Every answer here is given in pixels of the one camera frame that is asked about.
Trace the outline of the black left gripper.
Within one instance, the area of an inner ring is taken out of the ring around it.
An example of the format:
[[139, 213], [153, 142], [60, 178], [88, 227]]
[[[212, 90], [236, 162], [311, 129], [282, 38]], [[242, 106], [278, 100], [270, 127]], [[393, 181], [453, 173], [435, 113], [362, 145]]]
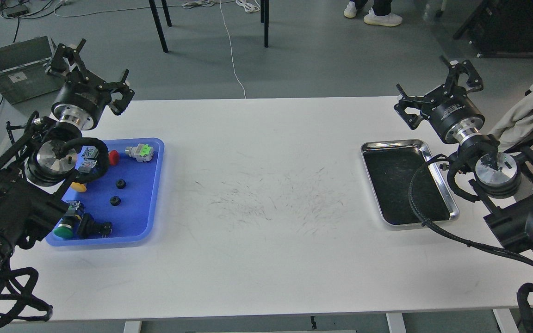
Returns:
[[74, 123], [80, 130], [93, 130], [97, 127], [106, 106], [120, 116], [135, 96], [135, 91], [127, 84], [129, 70], [125, 69], [116, 82], [102, 82], [90, 85], [89, 70], [80, 56], [87, 40], [82, 39], [77, 46], [58, 44], [46, 65], [46, 74], [63, 79], [63, 86], [51, 106], [51, 111], [60, 122]]

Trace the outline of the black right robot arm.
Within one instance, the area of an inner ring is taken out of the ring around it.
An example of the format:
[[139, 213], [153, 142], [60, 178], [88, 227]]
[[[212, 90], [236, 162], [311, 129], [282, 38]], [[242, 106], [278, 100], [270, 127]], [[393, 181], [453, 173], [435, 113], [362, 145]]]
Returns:
[[[448, 68], [444, 84], [423, 96], [407, 95], [401, 85], [396, 85], [401, 96], [394, 109], [412, 130], [427, 120], [443, 143], [459, 146], [450, 156], [438, 154], [414, 172], [408, 187], [410, 208], [423, 226], [446, 238], [533, 267], [533, 150], [522, 146], [517, 154], [500, 152], [499, 141], [493, 135], [482, 134], [485, 118], [468, 97], [483, 89], [475, 67], [470, 60], [440, 59]], [[484, 220], [500, 247], [451, 234], [416, 206], [416, 179], [437, 162], [447, 171], [453, 194], [486, 206], [489, 214]], [[528, 301], [531, 293], [533, 283], [523, 284], [516, 293], [520, 321], [527, 333], [533, 333], [533, 311]]]

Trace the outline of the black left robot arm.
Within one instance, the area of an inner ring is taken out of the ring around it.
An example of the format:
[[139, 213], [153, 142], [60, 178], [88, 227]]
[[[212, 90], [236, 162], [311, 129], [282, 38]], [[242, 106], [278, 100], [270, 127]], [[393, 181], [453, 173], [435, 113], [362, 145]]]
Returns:
[[0, 327], [14, 320], [48, 321], [53, 308], [35, 295], [38, 272], [13, 270], [9, 261], [16, 247], [32, 248], [58, 223], [59, 235], [106, 237], [110, 222], [97, 222], [80, 203], [63, 196], [70, 186], [91, 183], [109, 169], [109, 150], [100, 139], [84, 137], [94, 129], [106, 107], [122, 114], [135, 95], [121, 79], [108, 82], [88, 70], [76, 47], [58, 44], [46, 73], [64, 79], [52, 105], [53, 118], [34, 112], [23, 135], [0, 156]]

